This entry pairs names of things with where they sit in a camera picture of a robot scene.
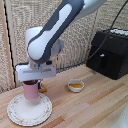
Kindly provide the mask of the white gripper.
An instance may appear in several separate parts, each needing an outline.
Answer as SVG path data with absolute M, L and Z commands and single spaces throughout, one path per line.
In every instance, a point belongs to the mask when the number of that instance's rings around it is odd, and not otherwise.
M 50 78 L 56 75 L 56 68 L 53 65 L 46 65 L 43 69 L 32 69 L 29 65 L 17 65 L 16 71 L 20 82 Z

